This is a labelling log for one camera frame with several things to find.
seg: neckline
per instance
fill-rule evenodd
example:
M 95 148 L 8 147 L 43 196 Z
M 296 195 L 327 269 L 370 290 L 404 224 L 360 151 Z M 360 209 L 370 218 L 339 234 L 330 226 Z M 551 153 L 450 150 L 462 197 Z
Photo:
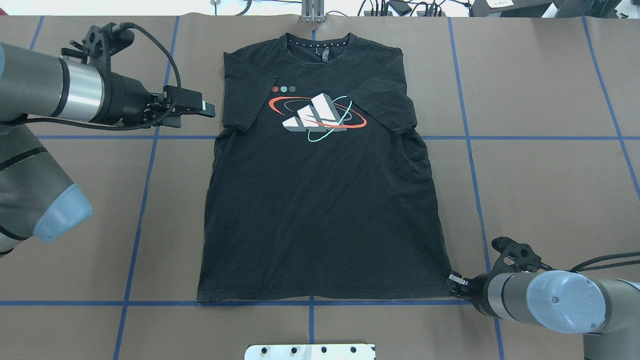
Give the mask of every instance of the neckline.
M 354 34 L 352 33 L 348 33 L 347 35 L 345 35 L 342 38 L 338 38 L 338 39 L 332 39 L 332 40 L 309 40 L 309 39 L 305 39 L 305 38 L 300 38 L 297 37 L 291 33 L 285 33 L 284 35 L 282 35 L 280 37 L 280 45 L 282 47 L 282 50 L 285 52 L 285 55 L 292 60 L 295 64 L 301 66 L 301 67 L 307 67 L 307 68 L 321 68 L 321 67 L 328 67 L 328 66 L 332 66 L 335 65 L 336 63 L 339 63 L 340 61 L 342 61 L 350 52 L 351 52 L 351 48 L 355 45 L 356 39 L 358 37 L 356 37 Z M 314 47 L 326 47 L 326 46 L 344 46 L 344 50 L 342 52 L 342 54 L 338 55 L 338 57 L 336 57 L 335 59 L 332 59 L 330 61 L 327 62 L 317 62 L 317 63 L 307 63 L 304 62 L 303 60 L 299 59 L 298 57 L 296 57 L 295 55 L 293 55 L 290 51 L 289 48 L 287 47 L 289 44 L 294 44 L 294 45 L 300 45 L 300 46 L 305 46 L 305 47 L 310 47 L 310 48 L 314 48 Z

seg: shirt sleeve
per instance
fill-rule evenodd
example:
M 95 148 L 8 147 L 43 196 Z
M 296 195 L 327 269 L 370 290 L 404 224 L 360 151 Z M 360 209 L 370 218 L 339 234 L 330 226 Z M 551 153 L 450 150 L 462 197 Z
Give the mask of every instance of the shirt sleeve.
M 349 96 L 378 122 L 396 135 L 413 129 L 417 124 L 413 101 L 406 94 L 403 54 L 396 55 L 378 71 L 353 89 Z
M 225 100 L 222 125 L 249 131 L 267 100 L 276 76 L 233 54 L 224 54 Z

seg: white bracket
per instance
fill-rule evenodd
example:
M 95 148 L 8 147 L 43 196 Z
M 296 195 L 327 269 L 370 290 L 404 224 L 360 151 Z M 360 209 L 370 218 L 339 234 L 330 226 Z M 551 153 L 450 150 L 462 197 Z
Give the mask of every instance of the white bracket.
M 324 0 L 302 0 L 302 22 L 324 22 Z
M 252 345 L 244 360 L 376 360 L 373 344 Z

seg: light blue joint cap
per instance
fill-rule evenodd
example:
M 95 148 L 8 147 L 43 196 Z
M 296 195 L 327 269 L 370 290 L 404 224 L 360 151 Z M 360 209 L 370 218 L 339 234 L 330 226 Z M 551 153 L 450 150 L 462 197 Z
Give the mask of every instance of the light blue joint cap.
M 6 60 L 4 59 L 4 48 L 2 46 L 2 43 L 0 43 L 0 78 L 2 77 L 2 73 L 4 72 L 4 62 Z
M 557 332 L 595 332 L 605 320 L 602 291 L 584 275 L 561 270 L 545 272 L 531 281 L 526 298 L 536 320 Z
M 33 230 L 33 236 L 42 241 L 53 241 L 85 221 L 92 213 L 93 208 L 80 187 L 71 184 L 44 212 Z

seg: white mounting plate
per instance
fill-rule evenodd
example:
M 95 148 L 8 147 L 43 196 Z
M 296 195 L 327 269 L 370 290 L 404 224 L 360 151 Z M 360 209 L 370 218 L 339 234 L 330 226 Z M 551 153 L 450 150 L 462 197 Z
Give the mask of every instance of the white mounting plate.
M 373 344 L 251 345 L 244 353 L 244 360 L 376 360 L 376 346 Z

